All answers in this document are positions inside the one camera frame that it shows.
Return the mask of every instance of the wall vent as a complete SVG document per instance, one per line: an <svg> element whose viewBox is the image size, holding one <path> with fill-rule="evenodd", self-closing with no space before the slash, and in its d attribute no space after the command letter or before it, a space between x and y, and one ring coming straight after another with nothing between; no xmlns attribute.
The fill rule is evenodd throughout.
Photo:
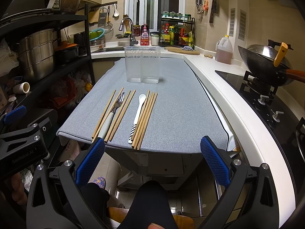
<svg viewBox="0 0 305 229"><path fill-rule="evenodd" d="M235 8L231 8L229 36L234 36Z"/></svg>
<svg viewBox="0 0 305 229"><path fill-rule="evenodd" d="M245 40L247 13L240 10L238 38Z"/></svg>

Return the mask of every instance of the faucet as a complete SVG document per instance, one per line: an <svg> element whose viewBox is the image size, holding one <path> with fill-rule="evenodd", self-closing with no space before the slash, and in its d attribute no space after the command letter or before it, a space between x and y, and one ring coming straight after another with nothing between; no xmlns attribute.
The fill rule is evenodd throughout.
<svg viewBox="0 0 305 229"><path fill-rule="evenodd" d="M126 20L130 21L131 31L133 32L133 22L132 22L132 19L130 19L129 17L124 17L123 18L123 20L121 21L121 24L120 24L119 31L123 31L123 24L124 24L124 21L126 21ZM131 33L129 45L134 46L135 44L138 44L138 43L139 43L139 41L137 41L135 39L135 35Z"/></svg>

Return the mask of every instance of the spoon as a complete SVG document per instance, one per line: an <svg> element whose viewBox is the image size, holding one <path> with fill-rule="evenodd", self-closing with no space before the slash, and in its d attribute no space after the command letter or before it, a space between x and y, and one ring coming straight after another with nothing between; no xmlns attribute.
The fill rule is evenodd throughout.
<svg viewBox="0 0 305 229"><path fill-rule="evenodd" d="M114 4L114 14L113 14L113 17L118 17L120 15L119 12L116 9L116 6L117 6L117 4L115 3Z"/></svg>
<svg viewBox="0 0 305 229"><path fill-rule="evenodd" d="M132 125L132 130L131 130L129 138L128 138L128 144L132 144L132 136L135 132L135 128L137 127L137 123L138 123L138 119L140 117L142 105L145 102L145 100L146 100L146 95L140 94L139 95L139 107L138 107L137 113L135 114L135 120L134 120L134 123Z"/></svg>

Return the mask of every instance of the round cutting board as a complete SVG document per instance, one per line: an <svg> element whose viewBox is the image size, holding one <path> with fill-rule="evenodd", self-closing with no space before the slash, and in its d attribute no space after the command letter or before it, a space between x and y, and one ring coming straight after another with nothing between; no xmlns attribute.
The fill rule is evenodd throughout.
<svg viewBox="0 0 305 229"><path fill-rule="evenodd" d="M182 48L179 48L179 47L166 46L166 47L164 47L164 49L168 50L169 52L188 54L188 55L200 55L199 51L196 51L196 50L186 51L186 50L182 50Z"/></svg>

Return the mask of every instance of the black pants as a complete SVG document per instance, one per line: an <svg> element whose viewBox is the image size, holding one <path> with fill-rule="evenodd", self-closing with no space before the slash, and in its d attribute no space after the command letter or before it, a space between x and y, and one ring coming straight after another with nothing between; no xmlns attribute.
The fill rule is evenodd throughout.
<svg viewBox="0 0 305 229"><path fill-rule="evenodd" d="M80 190L90 207L104 220L109 200L108 192L100 189L95 183L88 183ZM69 206L65 205L66 211L72 210ZM148 181L139 188L127 216L118 229L147 229L151 223L165 229L178 229L170 211L166 191L156 181Z"/></svg>

